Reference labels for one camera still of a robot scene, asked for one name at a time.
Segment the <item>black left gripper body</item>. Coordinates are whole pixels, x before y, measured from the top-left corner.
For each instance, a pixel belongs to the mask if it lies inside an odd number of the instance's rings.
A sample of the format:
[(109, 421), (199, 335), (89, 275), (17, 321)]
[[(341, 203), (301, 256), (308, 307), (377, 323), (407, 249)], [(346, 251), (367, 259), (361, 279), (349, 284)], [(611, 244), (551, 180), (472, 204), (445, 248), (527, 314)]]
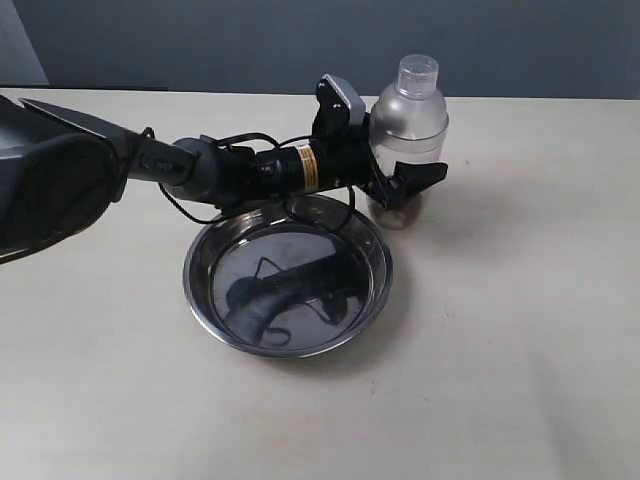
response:
[(379, 200), (380, 184), (385, 177), (369, 148), (367, 106), (363, 123), (348, 126), (346, 113), (332, 109), (336, 97), (330, 93), (322, 77), (316, 85), (318, 111), (311, 129), (320, 186), (356, 186), (370, 198)]

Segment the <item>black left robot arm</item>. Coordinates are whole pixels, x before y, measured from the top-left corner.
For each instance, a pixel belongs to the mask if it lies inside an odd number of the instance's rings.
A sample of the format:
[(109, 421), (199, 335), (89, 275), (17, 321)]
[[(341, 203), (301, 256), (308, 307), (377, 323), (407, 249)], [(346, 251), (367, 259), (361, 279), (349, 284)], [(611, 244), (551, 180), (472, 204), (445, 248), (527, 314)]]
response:
[(151, 128), (135, 132), (32, 99), (1, 102), (1, 260), (39, 253), (95, 223), (130, 180), (151, 182), (176, 208), (209, 204), (222, 220), (271, 202), (345, 188), (385, 209), (402, 207), (443, 181), (442, 162), (400, 162), (390, 176), (370, 143), (372, 117), (349, 83), (317, 84), (318, 111), (307, 136), (283, 142), (250, 132), (172, 144)]

